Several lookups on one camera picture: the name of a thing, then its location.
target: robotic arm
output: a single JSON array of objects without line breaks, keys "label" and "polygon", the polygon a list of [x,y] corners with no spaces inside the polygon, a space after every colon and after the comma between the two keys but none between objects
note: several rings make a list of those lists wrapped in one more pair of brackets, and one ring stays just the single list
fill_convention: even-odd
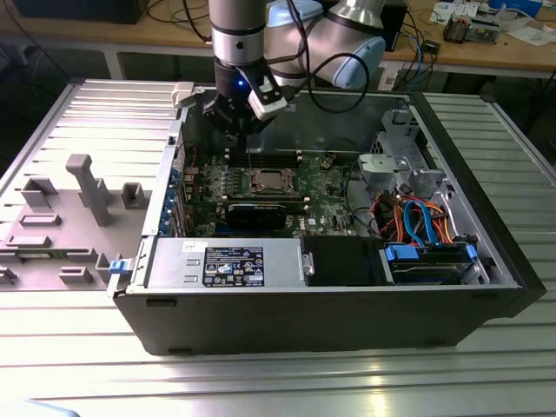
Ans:
[{"label": "robotic arm", "polygon": [[203,114],[242,146],[288,103],[264,58],[266,3],[209,0],[216,98]]},{"label": "robotic arm", "polygon": [[[319,77],[344,89],[362,87],[365,71],[360,61],[372,71],[385,49],[380,37],[383,4],[384,0],[342,0],[324,17],[322,6],[313,0],[273,2],[265,58],[266,2],[209,0],[217,94],[204,105],[203,114],[244,148],[247,136],[261,131],[287,107],[284,86],[301,85],[307,78],[304,48],[309,51],[308,72],[335,54],[357,55],[360,60],[335,59]],[[291,7],[298,10],[307,45]]]}]

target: power cord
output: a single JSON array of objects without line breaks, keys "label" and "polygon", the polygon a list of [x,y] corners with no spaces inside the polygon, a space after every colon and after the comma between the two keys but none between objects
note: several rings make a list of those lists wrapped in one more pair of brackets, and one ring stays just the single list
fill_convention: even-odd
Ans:
[{"label": "power cord", "polygon": [[25,30],[23,28],[23,26],[17,21],[16,17],[14,16],[13,12],[10,10],[10,8],[8,7],[8,3],[6,2],[6,0],[3,0],[3,6],[6,9],[6,11],[8,12],[8,15],[10,16],[10,19],[12,20],[12,22],[17,26],[17,28],[19,30],[21,30],[21,32],[26,35],[29,40],[31,42],[33,42],[35,44],[35,46],[40,49],[43,53],[44,56],[46,56],[47,58],[49,58],[49,60],[54,64],[54,66],[60,71],[61,74],[63,74],[64,78],[66,79],[66,81],[69,81],[70,76],[68,75],[68,73],[66,71],[63,70],[63,68],[58,65],[58,63],[54,60],[54,58],[52,56],[50,56],[50,54],[44,50],[44,48],[39,45],[39,43],[33,38],[33,36],[31,36],[29,34],[29,32],[27,32],[27,30]]},{"label": "power cord", "polygon": [[[349,53],[349,52],[341,52],[339,54],[335,54],[332,55],[331,57],[327,58],[326,60],[324,60],[317,68],[314,69],[313,72],[309,72],[310,71],[310,53],[309,53],[309,47],[308,47],[308,36],[307,36],[307,32],[305,31],[305,26],[303,26],[303,22],[301,20],[301,16],[299,14],[299,11],[297,10],[297,8],[295,7],[294,1],[293,0],[287,0],[287,4],[288,4],[288,11],[290,16],[292,17],[292,20],[294,21],[294,24],[299,32],[300,38],[303,42],[303,46],[302,49],[305,52],[305,61],[306,61],[306,78],[303,81],[303,83],[301,83],[301,85],[299,87],[297,87],[297,89],[295,89],[295,94],[299,93],[303,88],[307,87],[308,90],[308,94],[309,97],[311,98],[311,101],[313,102],[313,104],[321,109],[324,112],[327,113],[332,113],[332,114],[341,114],[341,113],[346,113],[348,111],[351,111],[353,109],[355,109],[365,98],[365,95],[367,94],[369,85],[371,83],[371,73],[368,69],[367,64],[365,63],[365,61],[363,61],[359,56]],[[338,59],[338,58],[342,58],[342,57],[347,57],[347,58],[352,58],[355,61],[357,61],[362,67],[363,70],[365,71],[365,87],[363,88],[363,91],[361,92],[360,97],[355,101],[354,104],[352,104],[351,106],[349,106],[346,109],[330,109],[329,107],[324,106],[322,103],[319,103],[319,101],[316,99],[316,96],[314,95],[313,89],[311,87],[311,81],[316,77],[316,75],[325,67],[327,66],[329,63],[331,63],[334,59]]]},{"label": "power cord", "polygon": [[[187,20],[187,19],[184,20],[184,19],[180,19],[180,18],[177,17],[177,15],[178,15],[180,12],[184,11],[184,9],[179,9],[179,10],[176,10],[175,12],[172,12],[171,10],[169,10],[169,13],[172,15],[172,17],[171,17],[172,20],[162,19],[162,18],[160,18],[160,17],[156,17],[156,16],[153,14],[153,9],[154,9],[156,6],[158,6],[159,4],[161,4],[161,3],[163,3],[163,2],[168,2],[168,1],[169,1],[169,0],[157,0],[157,1],[155,1],[154,3],[152,3],[152,4],[147,8],[147,16],[150,17],[151,19],[156,20],[157,22],[161,22],[161,23],[173,23],[173,24],[177,24],[177,23],[189,23],[189,20]],[[202,8],[206,7],[207,4],[208,4],[208,3],[202,4],[201,6],[190,7],[189,9],[190,9],[190,10],[199,10],[199,9],[202,9]],[[209,14],[204,14],[204,15],[202,15],[202,16],[194,17],[193,20],[194,20],[194,21],[201,20],[201,19],[203,19],[203,18],[205,18],[205,17],[208,17],[208,16],[209,16]]]},{"label": "power cord", "polygon": [[204,36],[195,26],[195,22],[193,20],[193,17],[191,16],[191,12],[189,11],[189,6],[188,6],[188,0],[182,0],[183,1],[183,9],[185,10],[185,16],[187,16],[188,20],[189,20],[189,24],[191,25],[191,29],[195,32],[195,34],[197,35],[197,37],[199,39],[201,39],[203,42],[207,43],[207,42],[212,42],[212,37],[211,36]]}]

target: wire bundle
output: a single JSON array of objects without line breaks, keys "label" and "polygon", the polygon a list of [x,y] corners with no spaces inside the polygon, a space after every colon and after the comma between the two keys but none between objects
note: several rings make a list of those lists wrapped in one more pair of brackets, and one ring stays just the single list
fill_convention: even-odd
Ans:
[{"label": "wire bundle", "polygon": [[[398,89],[402,84],[405,86],[408,83],[411,83],[410,86],[410,90],[413,90],[417,87],[417,85],[419,85],[420,83],[422,83],[423,81],[426,81],[425,84],[425,89],[427,89],[428,87],[428,83],[430,82],[431,78],[433,77],[433,72],[434,72],[434,64],[436,63],[436,55],[430,54],[431,56],[431,63],[428,67],[426,67],[425,69],[422,68],[423,63],[424,63],[424,53],[423,50],[421,48],[421,45],[423,42],[425,42],[425,36],[423,35],[423,32],[417,28],[417,25],[415,23],[415,19],[412,16],[412,14],[410,13],[410,11],[407,11],[407,16],[409,17],[409,19],[411,20],[411,24],[410,23],[403,23],[403,27],[404,29],[402,29],[402,32],[400,32],[403,36],[407,37],[408,40],[410,40],[414,46],[411,46],[411,49],[413,50],[413,52],[415,53],[415,58],[413,59],[413,61],[411,62],[411,64],[409,65],[409,68],[407,69],[405,75],[399,80],[399,82],[397,84],[394,85],[394,90]],[[408,32],[405,28],[409,28],[411,30],[413,30],[414,34]],[[416,73],[409,77],[409,71],[411,71],[414,67],[414,65],[417,64],[417,71]],[[428,76],[424,77],[423,75],[425,73],[428,72]]]},{"label": "wire bundle", "polygon": [[[425,242],[418,236],[418,231],[420,225],[423,224],[430,243],[453,243],[449,232],[447,214],[436,204],[410,195],[402,195],[400,199],[391,195],[391,199],[388,200],[384,194],[380,194],[369,210],[372,215],[374,215],[380,202],[390,205],[393,210],[393,219],[379,230],[378,235],[381,238],[390,242],[410,243],[422,247],[425,246]],[[431,210],[440,217],[435,218],[435,215],[431,214]],[[411,213],[422,215],[420,223],[415,229],[412,229],[411,226]]]}]

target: blue latch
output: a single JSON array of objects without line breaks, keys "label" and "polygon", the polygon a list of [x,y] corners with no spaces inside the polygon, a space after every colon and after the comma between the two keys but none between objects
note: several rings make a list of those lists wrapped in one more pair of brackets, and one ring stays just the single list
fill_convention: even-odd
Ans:
[{"label": "blue latch", "polygon": [[418,261],[419,252],[411,245],[390,245],[385,250],[388,261]]},{"label": "blue latch", "polygon": [[111,274],[128,275],[133,271],[135,258],[118,259],[110,263],[108,271]]},{"label": "blue latch", "polygon": [[466,246],[466,251],[467,251],[467,254],[469,255],[469,257],[471,258],[472,261],[475,261],[477,259],[478,255],[477,255],[477,249],[475,249],[475,246],[467,245]]}]

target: white cable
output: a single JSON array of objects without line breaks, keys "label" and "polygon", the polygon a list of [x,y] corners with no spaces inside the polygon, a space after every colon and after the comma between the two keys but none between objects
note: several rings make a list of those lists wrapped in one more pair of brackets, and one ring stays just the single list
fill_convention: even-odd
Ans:
[{"label": "white cable", "polygon": [[36,74],[36,70],[38,70],[38,64],[41,62],[41,59],[43,59],[44,56],[44,52],[41,51],[41,55],[40,57],[38,57],[36,59],[35,62],[35,69],[33,70],[33,73],[31,74],[31,88],[33,89],[33,94],[36,96],[36,91],[35,91],[35,74]]}]

